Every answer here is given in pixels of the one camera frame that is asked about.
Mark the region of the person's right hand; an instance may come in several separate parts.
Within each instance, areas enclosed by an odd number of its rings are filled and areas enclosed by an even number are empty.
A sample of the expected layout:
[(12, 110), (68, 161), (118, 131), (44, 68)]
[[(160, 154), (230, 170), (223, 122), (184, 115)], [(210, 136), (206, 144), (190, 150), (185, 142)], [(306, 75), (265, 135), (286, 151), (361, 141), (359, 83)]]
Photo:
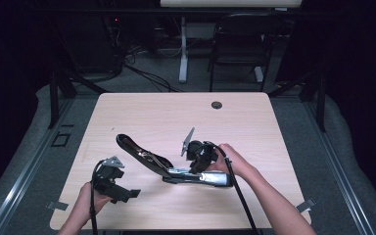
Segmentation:
[(254, 166), (249, 164), (232, 146), (227, 143), (218, 145), (215, 152), (217, 153), (217, 161), (210, 164), (208, 170), (219, 170), (228, 173), (229, 169), (225, 160), (229, 159), (234, 174), (242, 177), (243, 179), (246, 179), (257, 172), (257, 169)]

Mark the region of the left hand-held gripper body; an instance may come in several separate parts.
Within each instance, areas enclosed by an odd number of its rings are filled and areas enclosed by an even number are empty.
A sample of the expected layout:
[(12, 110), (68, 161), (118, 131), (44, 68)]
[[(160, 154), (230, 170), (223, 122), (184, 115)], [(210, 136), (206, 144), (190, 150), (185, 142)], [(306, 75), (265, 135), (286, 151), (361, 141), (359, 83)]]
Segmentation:
[(123, 163), (116, 156), (99, 161), (92, 175), (93, 189), (108, 197), (124, 197), (126, 190), (116, 185), (116, 179), (124, 175), (123, 168)]

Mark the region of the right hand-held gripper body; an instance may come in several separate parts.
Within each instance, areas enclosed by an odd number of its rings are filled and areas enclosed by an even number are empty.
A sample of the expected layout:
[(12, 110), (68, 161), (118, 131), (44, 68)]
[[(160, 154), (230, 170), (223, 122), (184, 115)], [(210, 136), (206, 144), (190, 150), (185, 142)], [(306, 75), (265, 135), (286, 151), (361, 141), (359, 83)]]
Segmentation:
[(214, 151), (214, 144), (208, 141), (192, 140), (195, 128), (192, 127), (188, 135), (182, 142), (182, 149), (180, 156), (186, 157), (191, 165), (207, 164), (217, 161), (217, 154)]

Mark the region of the white desk top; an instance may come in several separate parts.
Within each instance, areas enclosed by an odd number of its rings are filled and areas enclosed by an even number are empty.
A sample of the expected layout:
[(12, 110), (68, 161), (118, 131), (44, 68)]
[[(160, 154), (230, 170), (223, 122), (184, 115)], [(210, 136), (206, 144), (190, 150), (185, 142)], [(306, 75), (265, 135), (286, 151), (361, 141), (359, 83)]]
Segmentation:
[(300, 8), (304, 0), (160, 0), (162, 7)]

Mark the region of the person's left hand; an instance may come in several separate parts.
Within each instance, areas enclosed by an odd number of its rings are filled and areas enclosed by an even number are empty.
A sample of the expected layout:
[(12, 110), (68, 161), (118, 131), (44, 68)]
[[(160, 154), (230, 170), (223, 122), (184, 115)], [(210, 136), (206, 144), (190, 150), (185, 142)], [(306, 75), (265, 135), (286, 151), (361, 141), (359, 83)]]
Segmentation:
[(78, 198), (74, 205), (74, 217), (81, 224), (85, 224), (90, 219), (90, 203), (94, 203), (95, 213), (98, 213), (111, 198), (98, 192), (91, 194), (90, 182), (86, 182), (80, 189)]

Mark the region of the black metal stand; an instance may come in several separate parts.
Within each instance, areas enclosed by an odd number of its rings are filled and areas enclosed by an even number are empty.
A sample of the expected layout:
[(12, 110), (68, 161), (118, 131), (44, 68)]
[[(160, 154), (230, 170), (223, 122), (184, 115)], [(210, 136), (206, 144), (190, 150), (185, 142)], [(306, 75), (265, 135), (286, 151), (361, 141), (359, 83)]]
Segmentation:
[(316, 99), (315, 121), (320, 130), (325, 132), (326, 75), (322, 71), (310, 71), (297, 79), (288, 81), (280, 88), (269, 92), (268, 96), (277, 97), (299, 84), (303, 85), (299, 95), (302, 102), (309, 102), (313, 98)]
[(83, 76), (77, 74), (76, 72), (72, 72), (71, 70), (54, 70), (51, 75), (49, 84), (51, 111), (49, 128), (53, 128), (59, 120), (60, 109), (58, 92), (61, 91), (67, 99), (73, 99), (77, 95), (77, 91), (72, 85), (74, 81), (84, 85), (85, 87), (95, 91), (98, 94), (107, 92), (106, 89), (85, 79)]

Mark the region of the grey metal corner bracket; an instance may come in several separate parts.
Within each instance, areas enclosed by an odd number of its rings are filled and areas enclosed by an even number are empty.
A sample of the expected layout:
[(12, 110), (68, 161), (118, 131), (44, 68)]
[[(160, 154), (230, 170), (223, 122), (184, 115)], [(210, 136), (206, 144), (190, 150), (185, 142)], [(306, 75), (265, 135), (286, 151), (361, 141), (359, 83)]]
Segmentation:
[(301, 204), (296, 206), (298, 212), (309, 212), (310, 209), (316, 204), (313, 198), (307, 199), (306, 201), (302, 202)]
[(59, 211), (65, 211), (68, 208), (68, 204), (62, 203), (62, 202), (49, 202), (47, 204), (47, 208), (50, 210), (59, 210)]

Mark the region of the black folding chair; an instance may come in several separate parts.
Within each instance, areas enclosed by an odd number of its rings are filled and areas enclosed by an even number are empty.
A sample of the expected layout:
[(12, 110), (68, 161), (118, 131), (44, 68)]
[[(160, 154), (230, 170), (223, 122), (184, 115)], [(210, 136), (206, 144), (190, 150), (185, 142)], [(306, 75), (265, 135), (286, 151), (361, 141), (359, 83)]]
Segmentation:
[(263, 90), (276, 39), (284, 21), (272, 14), (237, 13), (221, 18), (213, 29), (209, 91), (217, 83), (216, 66), (262, 69), (260, 91)]

